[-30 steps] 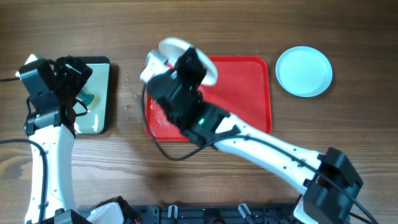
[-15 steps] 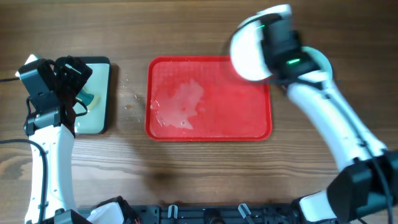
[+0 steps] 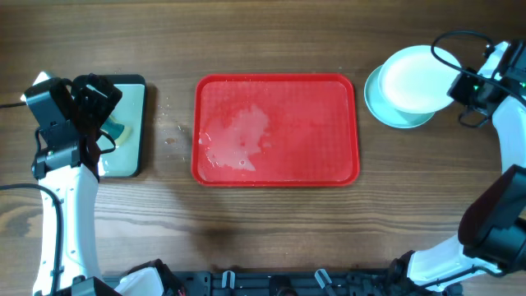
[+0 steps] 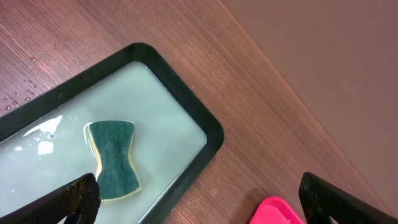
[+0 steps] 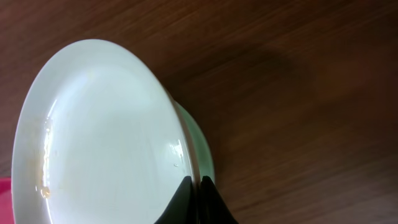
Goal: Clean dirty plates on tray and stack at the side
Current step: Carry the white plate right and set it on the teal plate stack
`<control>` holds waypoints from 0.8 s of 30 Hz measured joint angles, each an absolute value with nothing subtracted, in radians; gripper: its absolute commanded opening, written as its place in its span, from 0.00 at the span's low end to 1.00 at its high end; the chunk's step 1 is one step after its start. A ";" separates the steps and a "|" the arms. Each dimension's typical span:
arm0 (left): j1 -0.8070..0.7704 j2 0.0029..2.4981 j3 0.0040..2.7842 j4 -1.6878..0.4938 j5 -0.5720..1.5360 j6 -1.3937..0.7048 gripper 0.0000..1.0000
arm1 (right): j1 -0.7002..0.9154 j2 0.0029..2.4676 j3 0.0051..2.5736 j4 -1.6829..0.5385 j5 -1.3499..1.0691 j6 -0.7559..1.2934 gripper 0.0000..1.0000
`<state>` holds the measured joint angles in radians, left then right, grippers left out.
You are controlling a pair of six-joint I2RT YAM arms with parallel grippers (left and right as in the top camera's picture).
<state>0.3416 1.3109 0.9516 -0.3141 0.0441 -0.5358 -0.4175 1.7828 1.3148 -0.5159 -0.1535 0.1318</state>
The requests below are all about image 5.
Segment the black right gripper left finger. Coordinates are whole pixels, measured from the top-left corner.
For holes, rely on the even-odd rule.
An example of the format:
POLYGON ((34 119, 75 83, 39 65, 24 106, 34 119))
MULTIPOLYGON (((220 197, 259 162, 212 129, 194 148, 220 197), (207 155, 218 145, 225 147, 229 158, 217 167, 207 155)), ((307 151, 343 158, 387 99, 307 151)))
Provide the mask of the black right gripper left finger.
POLYGON ((196 224, 197 202, 192 178, 186 176, 155 224, 196 224))

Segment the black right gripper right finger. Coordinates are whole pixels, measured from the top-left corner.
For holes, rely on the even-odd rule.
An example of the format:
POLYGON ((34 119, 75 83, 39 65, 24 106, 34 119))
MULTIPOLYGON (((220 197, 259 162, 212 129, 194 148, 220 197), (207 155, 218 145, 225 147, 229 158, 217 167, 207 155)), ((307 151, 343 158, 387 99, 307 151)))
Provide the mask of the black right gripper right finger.
POLYGON ((198 211, 201 224, 238 224, 208 176, 200 183, 198 211))

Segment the light blue plate top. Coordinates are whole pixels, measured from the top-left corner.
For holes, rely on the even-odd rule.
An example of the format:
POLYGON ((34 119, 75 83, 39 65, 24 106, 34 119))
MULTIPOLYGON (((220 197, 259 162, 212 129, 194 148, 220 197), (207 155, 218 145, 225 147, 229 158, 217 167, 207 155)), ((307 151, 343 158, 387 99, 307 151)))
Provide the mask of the light blue plate top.
POLYGON ((174 101, 174 107, 188 141, 190 160, 193 163, 193 170, 197 181, 207 176, 216 184, 213 158, 203 131, 193 116, 183 106, 174 101))

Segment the white plate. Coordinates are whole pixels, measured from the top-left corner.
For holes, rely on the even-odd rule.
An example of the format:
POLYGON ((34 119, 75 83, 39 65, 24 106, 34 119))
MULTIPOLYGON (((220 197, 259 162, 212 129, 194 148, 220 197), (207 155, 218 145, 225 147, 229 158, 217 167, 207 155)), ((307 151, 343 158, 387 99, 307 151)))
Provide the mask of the white plate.
POLYGON ((199 176, 174 100, 130 51, 81 40, 36 76, 14 139, 16 223, 154 223, 199 176))

